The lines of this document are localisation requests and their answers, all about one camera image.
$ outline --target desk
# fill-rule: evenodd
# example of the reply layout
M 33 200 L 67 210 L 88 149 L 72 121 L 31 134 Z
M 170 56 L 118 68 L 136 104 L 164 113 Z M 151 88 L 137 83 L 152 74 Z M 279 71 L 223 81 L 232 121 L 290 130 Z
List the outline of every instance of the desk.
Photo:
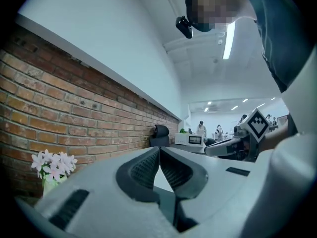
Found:
M 171 144 L 170 147 L 174 147 L 176 149 L 187 151 L 187 152 L 190 152 L 190 153 L 206 155 L 205 152 L 204 152 L 204 148 L 206 147 L 205 144 L 204 144 L 203 147 L 201 147 L 201 146 L 189 146 L 189 145 Z

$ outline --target flower vase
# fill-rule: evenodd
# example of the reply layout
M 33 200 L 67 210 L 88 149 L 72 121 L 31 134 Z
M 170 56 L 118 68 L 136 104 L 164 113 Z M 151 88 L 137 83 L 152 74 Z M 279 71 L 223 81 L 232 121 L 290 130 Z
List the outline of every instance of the flower vase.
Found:
M 47 181 L 47 179 L 44 179 L 44 186 L 43 186 L 43 196 L 45 196 L 48 192 L 50 192 L 52 189 L 57 187 L 60 183 L 64 182 L 67 180 L 67 176 L 63 176 L 60 178 L 60 181 L 56 181 L 55 179 L 51 181 Z

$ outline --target dark shirt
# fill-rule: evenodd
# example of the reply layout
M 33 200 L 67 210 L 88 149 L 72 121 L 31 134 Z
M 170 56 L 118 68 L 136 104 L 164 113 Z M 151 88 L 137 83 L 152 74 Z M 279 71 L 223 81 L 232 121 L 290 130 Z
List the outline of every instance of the dark shirt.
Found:
M 263 44 L 263 58 L 280 92 L 297 77 L 309 58 L 315 40 L 293 0 L 250 0 Z M 297 133 L 289 116 L 289 134 Z

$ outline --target black office chair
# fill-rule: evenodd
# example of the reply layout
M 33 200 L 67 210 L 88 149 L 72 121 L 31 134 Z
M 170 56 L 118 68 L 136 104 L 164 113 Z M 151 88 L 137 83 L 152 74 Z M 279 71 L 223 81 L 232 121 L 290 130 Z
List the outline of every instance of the black office chair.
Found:
M 169 146 L 169 130 L 164 125 L 155 125 L 154 135 L 150 136 L 150 147 Z

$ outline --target person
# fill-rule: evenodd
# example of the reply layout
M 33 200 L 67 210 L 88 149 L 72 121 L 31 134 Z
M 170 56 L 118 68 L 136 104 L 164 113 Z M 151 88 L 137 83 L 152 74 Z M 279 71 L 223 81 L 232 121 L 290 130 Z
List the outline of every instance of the person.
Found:
M 256 23 L 262 38 L 262 56 L 280 92 L 296 78 L 309 58 L 316 41 L 312 17 L 305 17 L 307 0 L 185 0 L 187 18 L 197 30 L 208 32 L 217 24 L 227 25 L 239 18 Z M 283 139 L 295 135 L 291 115 L 279 129 L 267 133 L 259 152 L 273 149 Z
M 218 142 L 222 141 L 223 140 L 223 130 L 220 126 L 220 124 L 217 126 L 217 130 L 216 130 L 216 135 L 218 137 Z
M 277 121 L 276 121 L 276 118 L 273 117 L 273 123 L 272 123 L 273 126 L 276 126 L 277 125 Z
M 271 125 L 272 125 L 272 122 L 271 122 L 271 115 L 270 115 L 270 114 L 268 114 L 268 115 L 266 116 L 266 120 L 267 120 L 268 124 L 271 126 Z
M 206 130 L 206 127 L 204 126 L 203 121 L 200 121 L 199 125 L 197 126 L 197 134 L 207 138 L 207 130 Z

